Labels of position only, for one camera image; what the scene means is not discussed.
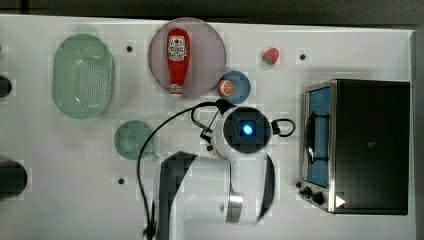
oven knob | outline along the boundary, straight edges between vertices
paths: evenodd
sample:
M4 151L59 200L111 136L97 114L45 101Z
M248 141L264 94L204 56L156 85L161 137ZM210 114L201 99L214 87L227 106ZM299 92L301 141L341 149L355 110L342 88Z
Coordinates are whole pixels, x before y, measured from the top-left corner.
M303 190L300 190L299 193L305 196L305 198L310 198L312 194L312 190L310 187L305 187Z
M318 205L322 205L324 203L324 195L321 192L317 192L311 195L312 201L314 201Z

green colander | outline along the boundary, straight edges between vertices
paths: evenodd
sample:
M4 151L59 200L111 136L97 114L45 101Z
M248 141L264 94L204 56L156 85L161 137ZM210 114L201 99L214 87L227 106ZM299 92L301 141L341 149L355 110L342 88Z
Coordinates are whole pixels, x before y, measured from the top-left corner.
M88 34L66 39L56 51L53 101L70 118L99 115L113 95L114 61L107 46Z

ketchup bottle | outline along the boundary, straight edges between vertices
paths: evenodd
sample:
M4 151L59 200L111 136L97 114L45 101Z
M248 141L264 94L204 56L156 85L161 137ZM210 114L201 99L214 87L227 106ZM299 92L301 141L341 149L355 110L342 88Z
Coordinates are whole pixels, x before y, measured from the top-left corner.
M171 95L181 96L190 63L190 37L186 31L175 28L169 31L167 43L169 92Z

toaster oven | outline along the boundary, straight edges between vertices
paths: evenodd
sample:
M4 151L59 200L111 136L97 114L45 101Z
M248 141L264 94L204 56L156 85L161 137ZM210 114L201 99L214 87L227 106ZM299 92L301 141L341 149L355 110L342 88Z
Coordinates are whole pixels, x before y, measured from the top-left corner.
M406 215L410 84L335 79L303 100L301 197L335 214Z

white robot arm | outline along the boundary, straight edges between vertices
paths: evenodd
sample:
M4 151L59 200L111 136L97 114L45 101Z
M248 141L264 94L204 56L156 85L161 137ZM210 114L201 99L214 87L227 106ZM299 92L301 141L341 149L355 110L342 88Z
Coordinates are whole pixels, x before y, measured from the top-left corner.
M210 144L218 158L178 152L156 173L156 239L184 240L186 221L257 223L271 207L275 171L267 151L276 122L257 109L224 104Z

